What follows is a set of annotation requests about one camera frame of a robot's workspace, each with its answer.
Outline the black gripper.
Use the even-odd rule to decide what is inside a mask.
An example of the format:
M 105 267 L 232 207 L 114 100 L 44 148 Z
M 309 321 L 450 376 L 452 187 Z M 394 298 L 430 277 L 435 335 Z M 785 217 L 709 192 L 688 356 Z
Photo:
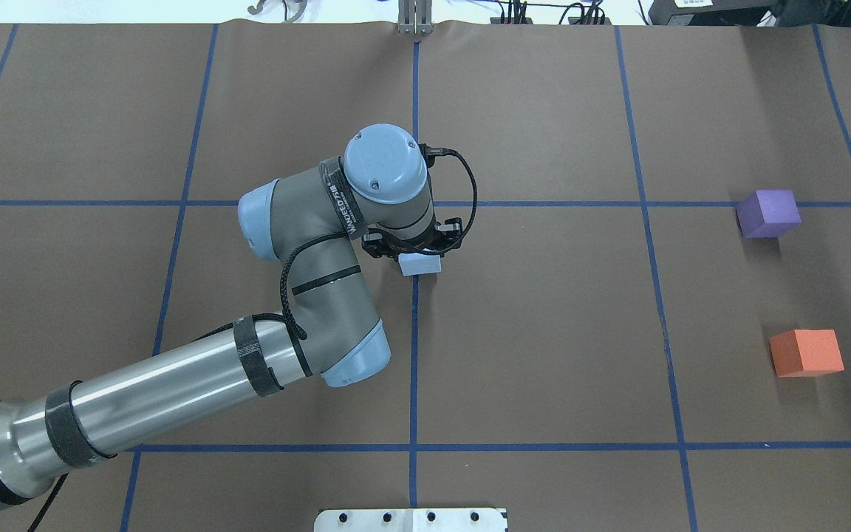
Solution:
M 377 256 L 399 259 L 402 253 L 427 254 L 445 249 L 445 233 L 438 222 L 423 222 L 403 229 L 377 226 Z

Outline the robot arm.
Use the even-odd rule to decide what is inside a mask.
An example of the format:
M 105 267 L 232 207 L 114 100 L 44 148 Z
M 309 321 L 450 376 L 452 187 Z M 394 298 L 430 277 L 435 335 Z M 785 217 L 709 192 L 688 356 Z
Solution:
M 372 257 L 441 256 L 471 224 L 436 221 L 430 168 L 455 149 L 401 127 L 363 128 L 344 154 L 247 192 L 237 205 L 251 252 L 281 264 L 276 313 L 250 314 L 185 346 L 37 400 L 0 401 L 0 511 L 148 439 L 320 375 L 371 377 L 391 348 L 354 242 Z

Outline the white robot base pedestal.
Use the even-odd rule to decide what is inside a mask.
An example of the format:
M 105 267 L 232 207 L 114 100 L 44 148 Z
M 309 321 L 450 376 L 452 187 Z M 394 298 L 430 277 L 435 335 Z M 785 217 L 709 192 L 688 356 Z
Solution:
M 507 511 L 498 508 L 328 509 L 314 531 L 507 531 Z

